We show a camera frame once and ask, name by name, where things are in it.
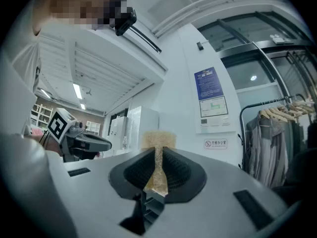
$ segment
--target white cabinet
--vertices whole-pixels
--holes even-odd
[[[46,126],[51,118],[53,109],[48,109],[42,104],[34,104],[31,110],[31,125],[46,130]]]
[[[92,132],[94,135],[99,136],[99,130],[100,130],[100,123],[92,122],[92,121],[87,121],[87,131]]]

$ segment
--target ceiling light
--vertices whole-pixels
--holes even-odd
[[[82,100],[83,98],[81,97],[79,85],[73,84],[73,86],[74,86],[74,89],[75,89],[75,93],[76,93],[76,95],[77,95],[77,98]]]
[[[41,91],[50,99],[50,96],[47,94],[46,91],[44,91],[43,89],[41,89]]]

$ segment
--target black metal rack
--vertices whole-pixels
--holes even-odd
[[[241,133],[242,133],[242,146],[243,146],[243,156],[242,156],[242,170],[245,170],[245,155],[246,155],[246,145],[245,145],[245,133],[244,133],[244,127],[243,127],[243,121],[242,121],[242,113],[245,109],[248,108],[253,108],[253,107],[258,107],[258,106],[262,106],[262,105],[266,105],[266,104],[270,104],[270,103],[274,103],[274,102],[280,102],[280,101],[288,101],[288,99],[294,98],[296,96],[299,96],[303,99],[303,101],[305,100],[304,96],[301,94],[295,94],[295,95],[291,95],[291,96],[285,96],[284,98],[281,99],[275,99],[275,100],[271,100],[271,101],[265,101],[265,102],[260,102],[260,103],[256,103],[256,104],[252,104],[252,105],[247,105],[246,107],[244,107],[241,112],[240,112],[240,126],[241,126]]]

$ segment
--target plastic bottle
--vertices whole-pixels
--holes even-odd
[[[127,149],[127,145],[128,145],[128,139],[127,139],[126,136],[124,136],[122,144],[123,144],[123,148],[122,149],[126,150]]]

